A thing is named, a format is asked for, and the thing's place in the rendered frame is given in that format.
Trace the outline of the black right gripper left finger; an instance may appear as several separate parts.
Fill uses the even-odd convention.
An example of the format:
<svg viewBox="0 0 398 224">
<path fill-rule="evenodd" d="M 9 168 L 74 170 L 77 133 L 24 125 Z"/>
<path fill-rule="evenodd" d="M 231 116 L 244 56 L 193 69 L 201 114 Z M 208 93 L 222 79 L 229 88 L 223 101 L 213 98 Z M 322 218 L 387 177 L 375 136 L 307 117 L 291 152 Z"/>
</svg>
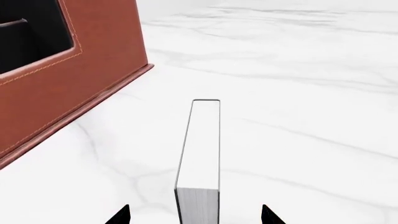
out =
<svg viewBox="0 0 398 224">
<path fill-rule="evenodd" d="M 129 205 L 123 206 L 123 208 L 121 208 L 105 224 L 130 224 L 130 208 L 129 208 Z"/>
</svg>

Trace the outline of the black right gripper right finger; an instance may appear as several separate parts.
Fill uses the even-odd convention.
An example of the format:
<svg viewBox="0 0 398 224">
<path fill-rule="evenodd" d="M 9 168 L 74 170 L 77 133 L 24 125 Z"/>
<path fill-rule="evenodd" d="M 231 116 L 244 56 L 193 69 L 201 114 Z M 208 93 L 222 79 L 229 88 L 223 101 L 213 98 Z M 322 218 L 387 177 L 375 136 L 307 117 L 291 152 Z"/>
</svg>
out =
<svg viewBox="0 0 398 224">
<path fill-rule="evenodd" d="M 262 224 L 286 224 L 267 205 L 262 205 Z"/>
</svg>

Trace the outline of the white book with black cover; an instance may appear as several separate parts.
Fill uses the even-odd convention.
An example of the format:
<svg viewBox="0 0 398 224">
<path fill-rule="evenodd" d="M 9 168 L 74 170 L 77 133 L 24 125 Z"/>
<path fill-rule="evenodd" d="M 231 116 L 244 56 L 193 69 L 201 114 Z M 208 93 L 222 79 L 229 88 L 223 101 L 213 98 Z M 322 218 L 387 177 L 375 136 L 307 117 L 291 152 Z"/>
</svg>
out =
<svg viewBox="0 0 398 224">
<path fill-rule="evenodd" d="M 192 101 L 174 194 L 180 224 L 220 223 L 220 100 Z"/>
</svg>

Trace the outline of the brown leather caddy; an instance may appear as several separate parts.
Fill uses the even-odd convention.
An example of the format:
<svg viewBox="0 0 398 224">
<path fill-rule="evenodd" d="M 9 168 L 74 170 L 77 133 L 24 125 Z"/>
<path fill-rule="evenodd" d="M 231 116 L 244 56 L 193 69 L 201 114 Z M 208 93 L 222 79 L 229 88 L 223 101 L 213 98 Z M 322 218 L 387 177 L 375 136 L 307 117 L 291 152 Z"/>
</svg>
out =
<svg viewBox="0 0 398 224">
<path fill-rule="evenodd" d="M 56 0 L 72 48 L 0 75 L 0 169 L 152 69 L 136 0 Z"/>
</svg>

